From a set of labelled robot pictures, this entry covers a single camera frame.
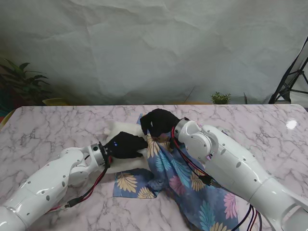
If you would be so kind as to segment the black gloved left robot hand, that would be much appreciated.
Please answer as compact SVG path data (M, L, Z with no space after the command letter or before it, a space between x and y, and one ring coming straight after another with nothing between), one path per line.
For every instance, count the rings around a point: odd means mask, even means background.
M138 151L147 148L148 143L142 137L121 131L103 147L114 158L131 159L142 157Z

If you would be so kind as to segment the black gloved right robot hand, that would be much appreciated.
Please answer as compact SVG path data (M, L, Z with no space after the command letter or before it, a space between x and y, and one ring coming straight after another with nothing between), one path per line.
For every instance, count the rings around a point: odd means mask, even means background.
M180 122L175 115L164 109L154 109L140 118L141 129L144 135L148 132L158 138L161 134L169 133Z

